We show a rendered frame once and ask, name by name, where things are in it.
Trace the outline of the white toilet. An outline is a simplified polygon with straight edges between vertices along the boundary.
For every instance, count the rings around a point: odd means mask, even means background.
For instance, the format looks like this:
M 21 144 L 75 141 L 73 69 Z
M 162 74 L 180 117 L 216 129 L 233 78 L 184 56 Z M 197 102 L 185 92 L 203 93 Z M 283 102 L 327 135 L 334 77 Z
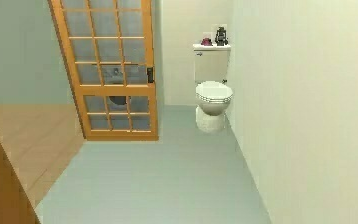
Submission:
M 206 133 L 225 128 L 225 112 L 233 98 L 227 85 L 230 45 L 193 45 L 196 125 Z

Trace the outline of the orange glass-paned room door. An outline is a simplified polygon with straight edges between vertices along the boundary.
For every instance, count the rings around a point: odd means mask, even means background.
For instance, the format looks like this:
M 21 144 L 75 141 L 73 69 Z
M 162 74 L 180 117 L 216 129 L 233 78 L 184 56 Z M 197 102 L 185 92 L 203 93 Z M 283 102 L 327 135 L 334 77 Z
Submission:
M 106 84 L 102 67 L 154 67 L 153 0 L 47 0 L 78 113 L 89 141 L 156 141 L 154 83 Z M 146 111 L 110 109 L 108 96 L 146 96 Z

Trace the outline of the brown wooden furniture edge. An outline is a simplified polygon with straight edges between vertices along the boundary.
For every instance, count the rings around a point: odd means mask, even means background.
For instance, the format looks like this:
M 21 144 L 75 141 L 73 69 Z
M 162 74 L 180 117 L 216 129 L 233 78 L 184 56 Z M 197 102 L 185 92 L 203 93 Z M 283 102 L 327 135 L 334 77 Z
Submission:
M 41 224 L 1 142 L 0 224 Z

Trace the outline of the grey wall sink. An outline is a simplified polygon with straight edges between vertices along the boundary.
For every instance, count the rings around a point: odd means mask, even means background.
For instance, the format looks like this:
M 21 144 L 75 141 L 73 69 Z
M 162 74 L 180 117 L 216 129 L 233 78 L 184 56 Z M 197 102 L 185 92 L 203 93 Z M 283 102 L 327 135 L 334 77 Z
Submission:
M 144 74 L 144 67 L 127 66 L 126 76 L 123 76 L 119 65 L 106 65 L 102 67 L 102 74 L 106 84 L 122 85 L 126 81 L 129 85 L 139 85 L 147 83 L 147 76 Z M 124 111 L 127 103 L 133 112 L 146 111 L 148 108 L 148 98 L 146 96 L 108 96 L 109 107 L 113 111 Z

